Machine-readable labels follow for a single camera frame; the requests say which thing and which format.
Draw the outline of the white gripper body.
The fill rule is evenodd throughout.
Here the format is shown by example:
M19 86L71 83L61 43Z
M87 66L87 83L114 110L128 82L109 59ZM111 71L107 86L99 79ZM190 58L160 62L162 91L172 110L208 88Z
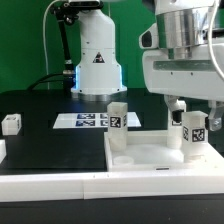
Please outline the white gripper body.
M224 101L224 80L216 73L208 47L195 47L191 59L169 60L166 50L142 57L144 81L151 93Z

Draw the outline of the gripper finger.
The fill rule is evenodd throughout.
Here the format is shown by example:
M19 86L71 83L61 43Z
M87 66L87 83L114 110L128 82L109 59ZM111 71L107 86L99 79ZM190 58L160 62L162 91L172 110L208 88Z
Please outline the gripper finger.
M208 124L211 131L218 131L222 128L222 116L224 115L224 102L209 101L208 107L210 113L208 115Z
M182 124L182 113L184 112L184 109L181 107L179 97L173 95L165 95L164 101L170 112L171 125L180 126Z

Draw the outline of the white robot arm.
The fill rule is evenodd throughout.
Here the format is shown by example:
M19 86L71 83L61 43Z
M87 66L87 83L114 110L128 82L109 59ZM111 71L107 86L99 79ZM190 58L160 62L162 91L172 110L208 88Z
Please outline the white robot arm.
M164 96L174 121L182 120L181 97L206 100L207 127L216 131L224 116L224 33L215 26L223 0L142 0L155 22L139 37L146 88ZM81 22L78 85L85 96L124 91L115 56L115 24L100 0L69 0Z

